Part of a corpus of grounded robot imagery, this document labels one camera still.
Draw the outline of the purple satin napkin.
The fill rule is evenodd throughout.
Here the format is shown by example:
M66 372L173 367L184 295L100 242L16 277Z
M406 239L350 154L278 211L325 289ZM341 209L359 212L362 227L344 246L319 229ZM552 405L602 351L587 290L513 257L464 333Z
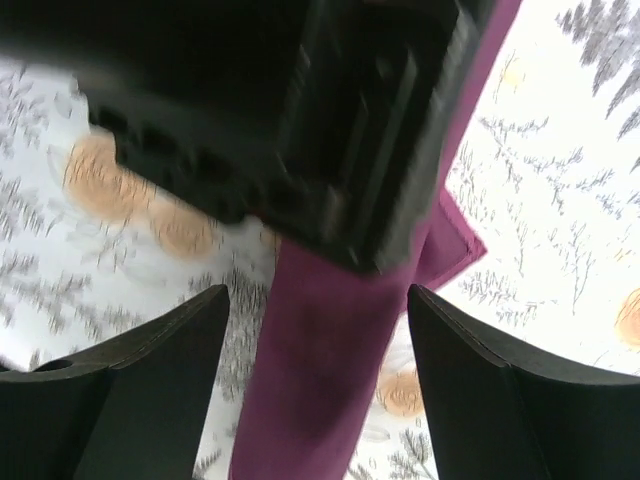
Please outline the purple satin napkin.
M342 478L409 287L436 289L485 251L444 186L415 229L411 259L394 272L360 277L283 241L230 477Z

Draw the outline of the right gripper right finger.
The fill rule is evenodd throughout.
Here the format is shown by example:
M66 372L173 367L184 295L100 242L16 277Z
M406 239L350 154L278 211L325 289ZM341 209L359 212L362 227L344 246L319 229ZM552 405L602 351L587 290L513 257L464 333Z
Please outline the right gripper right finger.
M418 285L408 319L440 479L638 479L637 377L546 352Z

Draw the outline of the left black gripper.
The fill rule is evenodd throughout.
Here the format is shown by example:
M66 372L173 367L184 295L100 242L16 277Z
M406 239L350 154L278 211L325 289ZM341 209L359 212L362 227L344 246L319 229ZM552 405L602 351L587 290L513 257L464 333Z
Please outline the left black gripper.
M120 164L360 273L409 256L491 1L5 1Z

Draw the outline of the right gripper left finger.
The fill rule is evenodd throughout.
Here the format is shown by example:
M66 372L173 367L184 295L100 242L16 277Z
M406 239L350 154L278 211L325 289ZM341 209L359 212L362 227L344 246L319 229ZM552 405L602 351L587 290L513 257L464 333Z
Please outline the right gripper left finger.
M191 478L229 309L216 285L31 372L2 369L2 478Z

